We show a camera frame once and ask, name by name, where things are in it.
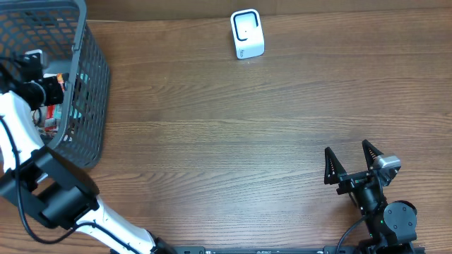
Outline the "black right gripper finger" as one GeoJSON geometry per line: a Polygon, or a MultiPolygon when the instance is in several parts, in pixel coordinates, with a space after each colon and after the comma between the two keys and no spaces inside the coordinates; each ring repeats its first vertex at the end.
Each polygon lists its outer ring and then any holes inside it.
{"type": "Polygon", "coordinates": [[[324,183],[325,184],[337,184],[340,183],[347,175],[346,170],[343,168],[342,164],[339,162],[335,153],[330,147],[325,150],[325,173],[324,173],[324,183]]]}
{"type": "Polygon", "coordinates": [[[378,169],[377,157],[383,155],[383,152],[374,147],[367,139],[362,141],[362,148],[368,169],[378,169]]]}

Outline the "brown white snack bag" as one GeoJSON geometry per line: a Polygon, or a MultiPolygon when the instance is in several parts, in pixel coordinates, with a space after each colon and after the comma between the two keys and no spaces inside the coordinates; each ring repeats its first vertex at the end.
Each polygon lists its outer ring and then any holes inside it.
{"type": "MultiPolygon", "coordinates": [[[[66,81],[69,79],[68,73],[46,73],[43,77],[56,77],[58,84],[65,92],[66,81]]],[[[32,111],[32,121],[40,135],[53,138],[57,134],[61,121],[61,110],[62,104],[55,104],[32,111]]]]}

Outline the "teal orange snack packet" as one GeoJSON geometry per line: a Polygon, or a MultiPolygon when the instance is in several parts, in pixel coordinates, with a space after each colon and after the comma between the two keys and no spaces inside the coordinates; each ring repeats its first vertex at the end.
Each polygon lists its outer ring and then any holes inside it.
{"type": "Polygon", "coordinates": [[[73,103],[71,105],[71,115],[74,119],[79,119],[80,117],[82,117],[82,113],[80,113],[76,107],[79,106],[78,98],[81,93],[82,82],[86,83],[88,80],[89,77],[86,73],[80,73],[80,77],[76,79],[76,83],[74,85],[73,103]]]}

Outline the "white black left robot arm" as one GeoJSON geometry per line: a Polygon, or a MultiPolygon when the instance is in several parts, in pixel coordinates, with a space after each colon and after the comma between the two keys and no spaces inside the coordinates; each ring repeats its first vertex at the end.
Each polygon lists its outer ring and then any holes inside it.
{"type": "Polygon", "coordinates": [[[111,209],[85,167],[43,143],[31,113],[63,101],[65,77],[58,73],[19,81],[6,76],[1,94],[1,196],[18,208],[29,236],[43,244],[59,243],[78,232],[115,253],[174,253],[161,238],[111,209]]]}

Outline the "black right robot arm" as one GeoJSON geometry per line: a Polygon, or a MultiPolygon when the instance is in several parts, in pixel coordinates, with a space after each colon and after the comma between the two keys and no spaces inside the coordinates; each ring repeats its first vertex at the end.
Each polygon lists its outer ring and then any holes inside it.
{"type": "Polygon", "coordinates": [[[337,185],[337,194],[349,195],[359,208],[361,218],[338,241],[334,252],[341,253],[348,235],[366,224],[369,238],[353,248],[353,253],[423,253],[412,242],[417,239],[417,208],[406,200],[389,203],[383,189],[390,185],[401,169],[396,155],[385,154],[368,140],[362,141],[367,164],[365,171],[348,174],[330,147],[324,150],[324,183],[337,185]]]}

